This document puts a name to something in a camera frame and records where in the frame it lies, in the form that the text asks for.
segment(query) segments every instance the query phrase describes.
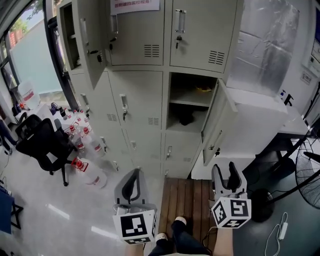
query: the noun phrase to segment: window frame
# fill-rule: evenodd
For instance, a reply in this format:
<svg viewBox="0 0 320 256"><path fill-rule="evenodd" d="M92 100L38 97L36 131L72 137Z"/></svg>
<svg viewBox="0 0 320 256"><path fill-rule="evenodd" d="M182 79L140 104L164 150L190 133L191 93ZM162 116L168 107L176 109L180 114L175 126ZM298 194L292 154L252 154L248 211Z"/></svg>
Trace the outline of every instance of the window frame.
<svg viewBox="0 0 320 256"><path fill-rule="evenodd" d="M26 6L24 6L24 8L18 13L18 15L15 17L15 19L10 23L10 25L4 30L2 37L0 37L0 40L2 40L4 38L4 45L6 48L6 53L7 53L7 57L0 63L0 73L1 76L5 82L5 85L7 87L7 89L9 90L9 93L12 97L12 99L16 102L18 99L15 96L14 92L17 92L17 89L20 85L20 81L18 79L17 73L15 71L12 59L11 59L11 55L10 55L10 49L11 49L11 45L10 45L10 28L15 24L15 22L20 18L20 16L26 11L26 9L34 2L35 0L31 0L28 2L28 4ZM58 60L58 54L57 54L57 49L54 46L54 41L53 41L53 34L52 34L52 30L50 29L50 26L52 26L52 19L56 19L56 17L51 18L48 20L48 14L49 15L53 15L53 11L49 10L47 13L47 3L48 2L52 2L52 0L42 0L42 11L43 11L43 22L44 22L44 30L45 30L45 36L46 36L46 41L47 41L47 45L48 45L48 49L50 52L50 57L52 60L52 64L56 73L56 76L58 78L58 81L60 83L61 89L63 91L63 94L69 104L69 106L62 106L62 107L67 107L71 110L79 110L79 105L78 102L76 100L76 97L73 93L73 90L71 88L71 85L69 84L70 80L70 76L68 74L68 72L63 72L60 64L59 64L59 60ZM17 84L16 87L14 88L9 88L9 85L7 84L7 81L5 80L4 77L4 73L3 73L3 69L4 66L9 63L11 71L12 71L12 75L15 79L15 82Z"/></svg>

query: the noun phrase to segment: charger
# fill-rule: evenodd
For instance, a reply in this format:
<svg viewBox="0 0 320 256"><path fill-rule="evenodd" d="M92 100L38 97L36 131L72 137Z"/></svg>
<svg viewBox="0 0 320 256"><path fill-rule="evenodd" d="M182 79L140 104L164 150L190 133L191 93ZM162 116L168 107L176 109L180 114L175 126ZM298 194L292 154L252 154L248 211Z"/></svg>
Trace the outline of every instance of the charger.
<svg viewBox="0 0 320 256"><path fill-rule="evenodd" d="M286 232L288 229L288 213L284 212L281 218L281 223L277 224L274 226L274 228L272 229L270 235L268 236L268 239L266 240L266 244L265 244L265 249L264 249L264 256L267 256L267 248L268 248L268 241L269 238L271 237L272 233L275 231L276 228L278 228L277 233L276 233L276 242L278 244L278 249L276 251L276 253L273 256L277 256L280 252L280 241L283 240L286 236Z"/></svg>

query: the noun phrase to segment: locker door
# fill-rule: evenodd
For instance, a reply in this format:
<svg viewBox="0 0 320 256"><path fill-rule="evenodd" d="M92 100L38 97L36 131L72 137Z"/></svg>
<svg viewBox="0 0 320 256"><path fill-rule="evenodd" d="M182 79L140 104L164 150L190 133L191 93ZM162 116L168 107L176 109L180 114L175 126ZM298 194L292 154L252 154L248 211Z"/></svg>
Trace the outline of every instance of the locker door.
<svg viewBox="0 0 320 256"><path fill-rule="evenodd" d="M131 155L136 160L160 161L161 132L154 129L131 128L126 130Z"/></svg>
<svg viewBox="0 0 320 256"><path fill-rule="evenodd" d="M107 27L112 65L163 64L165 0L160 0L160 10L118 14L114 20L117 33L112 31L110 19Z"/></svg>
<svg viewBox="0 0 320 256"><path fill-rule="evenodd" d="M186 179L191 172L191 166L188 162L166 161L163 170L168 178Z"/></svg>
<svg viewBox="0 0 320 256"><path fill-rule="evenodd" d="M145 176L160 176L161 164L155 161L133 160L134 168L141 168Z"/></svg>
<svg viewBox="0 0 320 256"><path fill-rule="evenodd" d="M191 163L194 159L201 135L192 132L166 132L165 152L163 158L166 162L180 161Z"/></svg>
<svg viewBox="0 0 320 256"><path fill-rule="evenodd" d="M81 67L89 86L95 88L106 66L100 26L99 0L73 0L72 14Z"/></svg>
<svg viewBox="0 0 320 256"><path fill-rule="evenodd" d="M236 0L173 0L170 65L224 73L236 9Z"/></svg>
<svg viewBox="0 0 320 256"><path fill-rule="evenodd" d="M201 131L204 166L207 166L211 158L219 151L219 146L237 115L238 110L225 83L222 79L218 79L213 92L212 104Z"/></svg>
<svg viewBox="0 0 320 256"><path fill-rule="evenodd" d="M88 88L85 74L72 75L71 81L80 99L81 107L84 111L90 108L89 122L94 130L120 128L108 72L102 73L95 89Z"/></svg>
<svg viewBox="0 0 320 256"><path fill-rule="evenodd" d="M160 130L163 73L115 71L110 72L109 76L121 125Z"/></svg>
<svg viewBox="0 0 320 256"><path fill-rule="evenodd" d="M127 174L135 168L128 155L108 154L107 157L114 170L120 174Z"/></svg>

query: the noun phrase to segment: key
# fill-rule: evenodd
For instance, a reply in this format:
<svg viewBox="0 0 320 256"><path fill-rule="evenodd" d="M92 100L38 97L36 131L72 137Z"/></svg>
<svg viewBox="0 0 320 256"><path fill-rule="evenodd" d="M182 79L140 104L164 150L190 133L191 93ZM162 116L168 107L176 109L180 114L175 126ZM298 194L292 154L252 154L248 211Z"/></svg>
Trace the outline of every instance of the key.
<svg viewBox="0 0 320 256"><path fill-rule="evenodd" d="M125 110L124 112L123 112L123 115L122 115L122 117L123 117L123 121L126 121L126 115L127 115L127 111Z"/></svg>

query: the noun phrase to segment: white cable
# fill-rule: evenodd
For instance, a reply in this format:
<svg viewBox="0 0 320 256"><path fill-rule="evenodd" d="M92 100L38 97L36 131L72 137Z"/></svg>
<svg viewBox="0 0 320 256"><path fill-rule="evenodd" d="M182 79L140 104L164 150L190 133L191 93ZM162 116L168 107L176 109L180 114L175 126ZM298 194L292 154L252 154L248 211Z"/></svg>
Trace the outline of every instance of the white cable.
<svg viewBox="0 0 320 256"><path fill-rule="evenodd" d="M278 244L278 249L277 249L276 253L274 255L272 255L272 256L277 256L279 254L279 252L280 252L280 240L279 240L279 237L280 237L280 233L281 233L281 228L283 226L283 223L287 223L287 220L288 220L288 213L284 212L282 217L281 217L281 223L274 226L274 228L272 229L270 235L268 236L268 239L266 240L265 249L264 249L264 256L267 256L267 248L268 248L269 238L271 237L272 233L275 231L275 229L277 227L278 227L278 231L276 232L276 242Z"/></svg>

